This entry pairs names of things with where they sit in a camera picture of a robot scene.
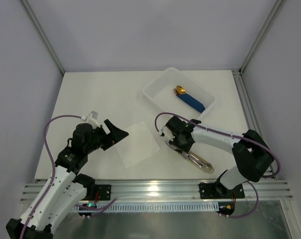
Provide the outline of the silver knife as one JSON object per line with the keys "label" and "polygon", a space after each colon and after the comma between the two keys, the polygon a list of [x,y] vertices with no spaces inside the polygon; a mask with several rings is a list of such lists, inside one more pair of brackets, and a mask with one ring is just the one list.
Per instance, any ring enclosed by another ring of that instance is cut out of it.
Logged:
{"label": "silver knife", "polygon": [[169,141],[165,141],[166,145],[171,148],[172,150],[174,150],[175,152],[177,152],[178,150],[182,150],[180,148],[178,148],[177,146],[174,146],[172,144],[169,143]]}

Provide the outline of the white paper napkin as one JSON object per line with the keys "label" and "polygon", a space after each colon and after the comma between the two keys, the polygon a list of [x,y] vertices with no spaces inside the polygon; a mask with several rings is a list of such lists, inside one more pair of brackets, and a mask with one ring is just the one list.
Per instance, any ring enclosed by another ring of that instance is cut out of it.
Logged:
{"label": "white paper napkin", "polygon": [[129,126],[125,131],[129,133],[129,136],[117,143],[115,147],[126,168],[160,151],[160,146],[144,122]]}

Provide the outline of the oval wooden cutlery tray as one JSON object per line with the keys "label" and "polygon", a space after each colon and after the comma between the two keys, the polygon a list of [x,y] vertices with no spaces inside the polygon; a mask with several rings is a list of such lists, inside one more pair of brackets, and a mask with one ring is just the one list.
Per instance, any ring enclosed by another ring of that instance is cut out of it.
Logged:
{"label": "oval wooden cutlery tray", "polygon": [[204,173],[212,174],[214,172],[214,168],[212,164],[198,156],[193,152],[185,152],[182,150],[177,151],[179,155],[181,155],[187,162],[191,163],[196,168],[200,169]]}

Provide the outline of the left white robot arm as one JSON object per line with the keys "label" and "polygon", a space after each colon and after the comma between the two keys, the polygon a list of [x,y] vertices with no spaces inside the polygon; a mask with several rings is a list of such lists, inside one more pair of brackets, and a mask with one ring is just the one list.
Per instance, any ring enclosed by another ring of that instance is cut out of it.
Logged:
{"label": "left white robot arm", "polygon": [[87,117],[76,126],[67,146],[52,160],[52,173],[45,185],[19,219],[10,219],[6,230],[11,239],[51,239],[76,204],[91,197],[95,179],[81,174],[88,155],[97,149],[107,150],[129,133],[104,121],[106,133],[95,119]]}

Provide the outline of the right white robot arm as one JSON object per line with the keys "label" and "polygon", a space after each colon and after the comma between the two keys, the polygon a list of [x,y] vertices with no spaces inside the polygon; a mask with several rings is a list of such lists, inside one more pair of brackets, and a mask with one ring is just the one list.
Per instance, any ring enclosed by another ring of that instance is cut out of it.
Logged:
{"label": "right white robot arm", "polygon": [[243,199],[242,184],[259,182],[275,160],[268,146],[254,130],[237,135],[230,131],[209,128],[201,121],[181,120],[173,116],[159,131],[166,144],[184,159],[204,172],[212,172],[212,165],[191,152],[194,144],[206,144],[233,155],[236,165],[225,170],[213,183],[200,183],[201,199]]}

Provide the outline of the gold cutlery in roll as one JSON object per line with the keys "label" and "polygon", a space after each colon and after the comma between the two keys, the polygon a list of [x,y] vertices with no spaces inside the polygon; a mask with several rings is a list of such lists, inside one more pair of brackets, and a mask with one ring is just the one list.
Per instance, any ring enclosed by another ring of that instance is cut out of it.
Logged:
{"label": "gold cutlery in roll", "polygon": [[186,90],[185,90],[182,86],[177,85],[177,86],[173,89],[173,92],[174,92],[176,95],[182,95],[182,94],[185,94],[185,93],[186,93]]}

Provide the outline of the white plastic basket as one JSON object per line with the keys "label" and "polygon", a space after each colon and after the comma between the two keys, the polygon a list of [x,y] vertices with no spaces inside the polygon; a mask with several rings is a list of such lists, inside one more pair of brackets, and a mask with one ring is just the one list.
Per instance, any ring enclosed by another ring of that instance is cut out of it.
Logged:
{"label": "white plastic basket", "polygon": [[161,111],[189,120],[202,119],[215,103],[215,96],[211,92],[173,67],[148,82],[142,92]]}

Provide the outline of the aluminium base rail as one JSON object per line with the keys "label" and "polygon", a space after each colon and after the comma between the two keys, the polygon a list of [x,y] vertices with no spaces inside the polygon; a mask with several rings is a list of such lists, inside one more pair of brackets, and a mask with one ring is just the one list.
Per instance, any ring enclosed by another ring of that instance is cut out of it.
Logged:
{"label": "aluminium base rail", "polygon": [[[97,180],[96,184],[111,185],[111,199],[123,202],[201,201],[199,184],[210,180]],[[284,180],[262,179],[244,183],[245,200],[256,194],[263,201],[292,200],[293,194]]]}

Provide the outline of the right aluminium side rail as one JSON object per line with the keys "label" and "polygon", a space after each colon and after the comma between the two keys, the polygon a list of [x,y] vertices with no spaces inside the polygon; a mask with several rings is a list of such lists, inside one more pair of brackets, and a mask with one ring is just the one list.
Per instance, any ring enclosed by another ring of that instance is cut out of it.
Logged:
{"label": "right aluminium side rail", "polygon": [[239,99],[241,102],[242,110],[246,120],[247,127],[256,131],[261,137],[263,137],[260,126],[257,121],[255,111],[248,93],[248,89],[244,82],[243,74],[239,69],[233,69],[232,75],[237,88]]}

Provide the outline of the left aluminium frame post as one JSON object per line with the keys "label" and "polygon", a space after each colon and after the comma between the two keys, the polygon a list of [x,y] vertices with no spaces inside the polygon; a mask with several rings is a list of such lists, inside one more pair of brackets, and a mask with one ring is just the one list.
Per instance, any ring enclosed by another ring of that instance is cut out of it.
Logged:
{"label": "left aluminium frame post", "polygon": [[55,63],[56,67],[58,68],[59,72],[62,76],[65,75],[65,69],[57,56],[47,34],[45,33],[40,21],[38,20],[38,17],[36,16],[34,10],[32,9],[29,1],[27,0],[19,0],[23,10],[25,11],[27,17],[29,18],[31,24],[33,25],[36,33],[38,34],[40,40],[42,41],[43,45],[45,46],[47,52],[49,53],[51,59]]}

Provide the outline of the aluminium frame post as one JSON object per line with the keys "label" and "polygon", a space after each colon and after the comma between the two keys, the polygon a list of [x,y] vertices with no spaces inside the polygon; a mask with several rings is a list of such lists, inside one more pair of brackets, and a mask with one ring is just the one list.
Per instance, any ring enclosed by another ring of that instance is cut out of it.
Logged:
{"label": "aluminium frame post", "polygon": [[27,17],[29,18],[31,24],[33,25],[36,33],[38,34],[40,40],[42,41],[43,45],[45,46],[47,52],[49,53],[51,59],[55,63],[56,67],[58,68],[59,72],[62,76],[65,75],[65,69],[57,56],[47,34],[45,33],[40,21],[38,20],[38,17],[36,16],[34,10],[32,9],[29,1],[27,0],[19,0],[23,10],[25,11]]}
{"label": "aluminium frame post", "polygon": [[284,7],[286,0],[276,0],[274,5],[272,6],[269,14],[267,15],[261,29],[259,30],[257,37],[255,38],[251,48],[249,49],[241,68],[239,69],[240,74],[243,74],[247,67],[249,66],[250,62],[252,61],[253,57],[257,53],[258,49],[262,45],[263,41],[265,40],[268,32],[270,31],[272,25],[274,24],[276,18],[278,17],[279,13],[281,12],[282,8]]}

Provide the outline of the right aluminium frame post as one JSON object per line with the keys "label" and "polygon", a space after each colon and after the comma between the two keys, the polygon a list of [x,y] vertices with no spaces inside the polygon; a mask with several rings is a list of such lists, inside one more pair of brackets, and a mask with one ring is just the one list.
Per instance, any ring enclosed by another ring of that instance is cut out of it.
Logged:
{"label": "right aluminium frame post", "polygon": [[282,8],[284,7],[286,0],[276,0],[274,5],[272,6],[269,14],[267,15],[261,29],[259,30],[257,37],[255,38],[251,48],[249,49],[241,68],[239,69],[240,74],[243,74],[247,67],[249,66],[250,62],[252,61],[253,57],[257,53],[258,49],[262,45],[263,41],[265,40],[268,32],[270,31],[272,25],[274,24],[276,18],[278,17],[279,13],[281,12]]}

